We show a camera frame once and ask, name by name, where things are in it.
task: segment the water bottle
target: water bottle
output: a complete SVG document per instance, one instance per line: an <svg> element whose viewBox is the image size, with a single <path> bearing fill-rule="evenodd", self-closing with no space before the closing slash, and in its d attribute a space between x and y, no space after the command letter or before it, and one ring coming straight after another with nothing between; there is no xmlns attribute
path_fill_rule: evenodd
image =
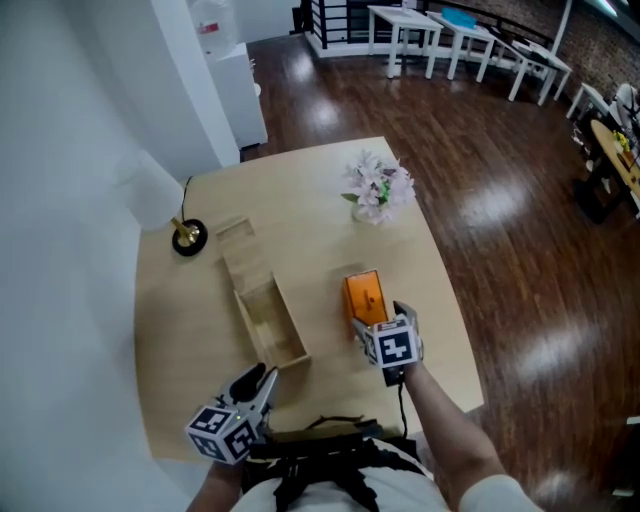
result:
<svg viewBox="0 0 640 512"><path fill-rule="evenodd" d="M232 0L196 0L191 19L202 51L220 58L238 44L238 29Z"/></svg>

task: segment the open wooden box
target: open wooden box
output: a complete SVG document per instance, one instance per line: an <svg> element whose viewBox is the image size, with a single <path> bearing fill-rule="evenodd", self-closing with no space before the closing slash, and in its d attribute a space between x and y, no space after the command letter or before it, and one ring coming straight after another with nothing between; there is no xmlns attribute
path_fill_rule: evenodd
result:
<svg viewBox="0 0 640 512"><path fill-rule="evenodd" d="M230 220L216 237L260 361L282 369L309 359L250 220Z"/></svg>

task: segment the railing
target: railing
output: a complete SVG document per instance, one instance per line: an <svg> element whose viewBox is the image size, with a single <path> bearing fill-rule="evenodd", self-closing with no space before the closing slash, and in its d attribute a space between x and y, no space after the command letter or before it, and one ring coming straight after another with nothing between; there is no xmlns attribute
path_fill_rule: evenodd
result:
<svg viewBox="0 0 640 512"><path fill-rule="evenodd" d="M372 0L367 2L356 2L355 0L345 0L345 4L343 5L325 5L325 0L311 0L311 10L312 10L312 31L318 36L318 39L322 42L322 48L327 49L327 46L331 43L360 43L368 41L368 20L369 14L355 14L354 10L362 11L366 9L367 5L390 5L390 6L400 6L401 2L399 0ZM477 9L475 7L468 7L466 5L461 5L456 2L448 2L446 0L438 0L438 1L430 1L430 0L419 0L418 8L416 11L421 13L426 13L427 11L440 10L441 7L454 7L461 11L466 11L476 15L476 19L478 19L478 23L484 26L494 26L503 32L511 33L518 36L527 37L542 46L547 48L551 47L553 43L553 39L545 34L542 34L536 30L533 30L529 27L526 27L520 23L517 23L509 18L505 18L503 16L499 16L497 14L493 14L488 11L484 11L482 9ZM336 9L346 9L346 16L334 16L332 15ZM335 21L335 20L345 20L346 27L342 28L327 28L327 21ZM354 29L354 21L361 20L365 26L367 27L366 35L354 35L354 32L365 32L364 29ZM330 35L334 32L346 32L346 39L331 39ZM419 44L422 45L424 39L424 32L419 31ZM451 45L453 40L453 36L447 37L447 34L443 34L441 37L441 44L443 46ZM374 42L389 42L391 41L391 27L390 25L376 17L375 19L375 29L374 29Z"/></svg>

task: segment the orange object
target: orange object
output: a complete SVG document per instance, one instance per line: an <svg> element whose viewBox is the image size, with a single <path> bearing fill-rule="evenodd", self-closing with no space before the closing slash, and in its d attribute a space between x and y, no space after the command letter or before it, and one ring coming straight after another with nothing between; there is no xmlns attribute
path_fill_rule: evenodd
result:
<svg viewBox="0 0 640 512"><path fill-rule="evenodd" d="M345 277L342 291L344 294L345 317L351 338L355 336L355 331L351 324L353 318L358 318L367 325L389 320L377 270L369 270Z"/></svg>

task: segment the brick wall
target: brick wall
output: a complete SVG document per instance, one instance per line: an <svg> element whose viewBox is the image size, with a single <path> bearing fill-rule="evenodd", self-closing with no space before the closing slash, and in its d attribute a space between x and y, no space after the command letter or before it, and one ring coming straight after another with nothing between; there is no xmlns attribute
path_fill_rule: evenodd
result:
<svg viewBox="0 0 640 512"><path fill-rule="evenodd" d="M580 82L609 97L614 83L640 86L640 43L584 2L574 1L558 56L573 68L572 93Z"/></svg>
<svg viewBox="0 0 640 512"><path fill-rule="evenodd" d="M565 0L454 1L504 16L551 38L556 35L565 5ZM614 82L640 86L640 43L582 0L573 2L558 56L573 68L565 90L569 95L580 82L609 97L615 92Z"/></svg>

